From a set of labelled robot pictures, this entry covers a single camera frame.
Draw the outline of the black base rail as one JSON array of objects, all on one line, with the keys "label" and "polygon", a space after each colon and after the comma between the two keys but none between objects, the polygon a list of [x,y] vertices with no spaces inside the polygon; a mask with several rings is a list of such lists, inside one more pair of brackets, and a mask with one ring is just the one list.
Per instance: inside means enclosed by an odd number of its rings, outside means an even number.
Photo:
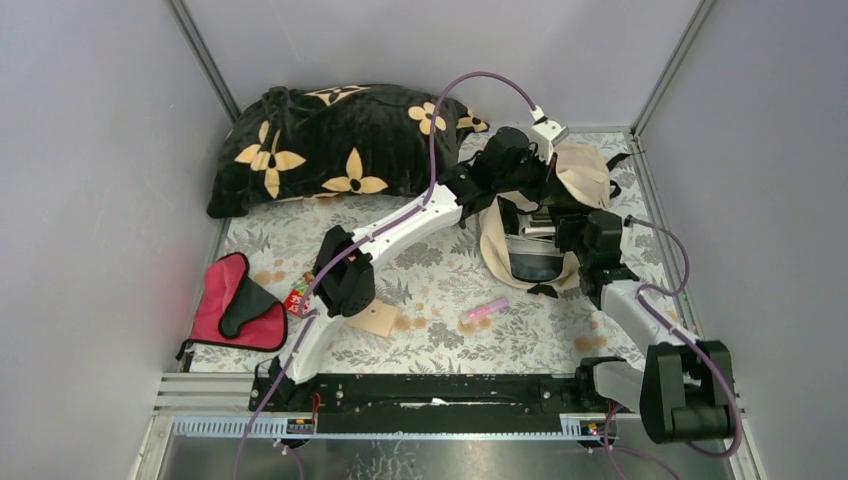
[{"label": "black base rail", "polygon": [[392,439],[593,439],[612,403],[551,374],[255,375],[247,408],[288,418],[289,435]]}]

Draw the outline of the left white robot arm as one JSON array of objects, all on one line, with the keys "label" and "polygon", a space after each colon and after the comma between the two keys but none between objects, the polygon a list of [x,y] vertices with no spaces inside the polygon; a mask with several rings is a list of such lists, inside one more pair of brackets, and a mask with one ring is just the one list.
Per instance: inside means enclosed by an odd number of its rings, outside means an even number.
[{"label": "left white robot arm", "polygon": [[552,121],[528,132],[503,127],[484,149],[444,170],[419,197],[381,220],[352,232],[329,230],[315,260],[314,279],[301,305],[305,323],[272,383],[272,398],[288,411],[309,401],[310,385],[330,341],[343,324],[375,298],[375,276],[387,262],[442,229],[494,205],[500,194],[517,192],[539,206],[556,164],[555,147],[570,134]]}]

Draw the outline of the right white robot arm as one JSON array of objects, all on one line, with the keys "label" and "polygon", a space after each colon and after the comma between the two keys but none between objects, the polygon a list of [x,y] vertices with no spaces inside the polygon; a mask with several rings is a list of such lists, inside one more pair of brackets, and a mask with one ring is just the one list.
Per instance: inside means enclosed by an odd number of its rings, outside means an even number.
[{"label": "right white robot arm", "polygon": [[729,439],[738,442],[741,412],[732,361],[720,341],[706,341],[659,312],[649,293],[679,295],[643,282],[623,262],[626,228],[648,221],[612,212],[552,213],[555,245],[578,261],[579,286],[593,305],[617,321],[645,356],[643,369],[619,357],[583,359],[575,402],[597,412],[614,402],[636,413],[657,444]]}]

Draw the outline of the red and black pouch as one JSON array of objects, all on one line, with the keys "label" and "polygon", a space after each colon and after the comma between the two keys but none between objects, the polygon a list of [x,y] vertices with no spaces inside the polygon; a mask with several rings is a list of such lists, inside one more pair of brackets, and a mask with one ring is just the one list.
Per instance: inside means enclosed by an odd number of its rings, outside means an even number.
[{"label": "red and black pouch", "polygon": [[249,273],[249,260],[241,252],[221,257],[206,270],[192,329],[176,354],[178,360],[194,344],[258,352],[284,346],[288,338],[284,305]]}]

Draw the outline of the grey photo cover book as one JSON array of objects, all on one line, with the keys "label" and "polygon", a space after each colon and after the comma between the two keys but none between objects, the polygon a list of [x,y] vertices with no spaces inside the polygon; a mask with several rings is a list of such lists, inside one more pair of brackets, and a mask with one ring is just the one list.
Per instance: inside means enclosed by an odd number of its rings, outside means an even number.
[{"label": "grey photo cover book", "polygon": [[553,238],[556,234],[553,217],[547,207],[532,213],[518,213],[517,220],[517,232],[522,238]]}]

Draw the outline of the beige canvas student bag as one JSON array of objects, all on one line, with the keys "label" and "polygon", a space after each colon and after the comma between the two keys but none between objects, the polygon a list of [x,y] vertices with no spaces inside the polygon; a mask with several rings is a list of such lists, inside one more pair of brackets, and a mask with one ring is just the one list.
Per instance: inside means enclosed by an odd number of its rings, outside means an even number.
[{"label": "beige canvas student bag", "polygon": [[600,292],[600,284],[583,281],[589,268],[574,253],[562,253],[553,238],[522,238],[518,213],[547,207],[553,217],[566,213],[609,211],[610,200],[621,194],[610,170],[628,158],[620,153],[607,160],[589,145],[562,144],[555,150],[558,163],[550,167],[543,199],[527,199],[517,191],[501,193],[479,213],[480,250],[483,261],[498,280],[529,293],[557,296],[586,285],[588,294]]}]

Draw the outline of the floral patterned table mat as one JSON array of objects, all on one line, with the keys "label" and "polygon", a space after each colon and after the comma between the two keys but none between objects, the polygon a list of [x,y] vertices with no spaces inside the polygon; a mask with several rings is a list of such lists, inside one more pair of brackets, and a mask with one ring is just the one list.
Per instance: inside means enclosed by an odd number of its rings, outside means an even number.
[{"label": "floral patterned table mat", "polygon": [[[341,197],[263,205],[230,222],[225,252],[241,252],[252,278],[285,298],[312,267],[325,232],[375,221],[393,197]],[[475,222],[419,241],[382,268],[377,297],[399,309],[389,338],[349,326],[329,344],[332,373],[570,373],[585,357],[615,355],[641,366],[640,349],[578,289],[554,298],[530,295],[485,267]],[[496,300],[509,306],[462,325],[464,313]]]}]

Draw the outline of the black floral pillow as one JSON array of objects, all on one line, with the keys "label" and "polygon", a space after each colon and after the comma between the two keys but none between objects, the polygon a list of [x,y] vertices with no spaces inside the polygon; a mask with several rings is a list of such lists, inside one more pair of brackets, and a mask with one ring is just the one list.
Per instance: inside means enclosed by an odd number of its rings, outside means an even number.
[{"label": "black floral pillow", "polygon": [[216,159],[206,213],[246,216],[278,201],[414,197],[488,123],[466,105],[392,84],[266,91],[234,122]]}]

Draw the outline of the tan wooden square block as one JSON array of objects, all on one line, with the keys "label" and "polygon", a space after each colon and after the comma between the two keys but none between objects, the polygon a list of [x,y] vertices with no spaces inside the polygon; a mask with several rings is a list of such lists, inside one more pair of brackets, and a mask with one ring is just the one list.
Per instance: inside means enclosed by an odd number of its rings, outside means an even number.
[{"label": "tan wooden square block", "polygon": [[362,312],[348,318],[346,324],[381,338],[389,338],[398,315],[399,309],[396,306],[375,299]]}]

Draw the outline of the red treehouse book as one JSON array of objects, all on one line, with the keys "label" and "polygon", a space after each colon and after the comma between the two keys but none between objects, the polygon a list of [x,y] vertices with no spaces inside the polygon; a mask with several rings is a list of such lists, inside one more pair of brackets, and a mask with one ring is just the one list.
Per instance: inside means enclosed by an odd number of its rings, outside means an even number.
[{"label": "red treehouse book", "polygon": [[310,311],[310,300],[304,300],[308,287],[311,285],[314,275],[311,271],[304,272],[294,283],[291,291],[284,301],[284,307],[288,314],[301,319]]}]

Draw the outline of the pink glue stick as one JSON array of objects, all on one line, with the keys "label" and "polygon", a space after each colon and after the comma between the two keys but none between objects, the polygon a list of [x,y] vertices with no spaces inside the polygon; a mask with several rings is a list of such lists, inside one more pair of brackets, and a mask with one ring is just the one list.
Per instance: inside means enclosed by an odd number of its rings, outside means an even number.
[{"label": "pink glue stick", "polygon": [[496,300],[488,302],[484,305],[478,306],[463,315],[460,316],[460,323],[462,325],[469,325],[475,322],[478,322],[480,319],[485,318],[491,314],[500,312],[506,309],[509,306],[509,299],[506,297],[500,297]]}]

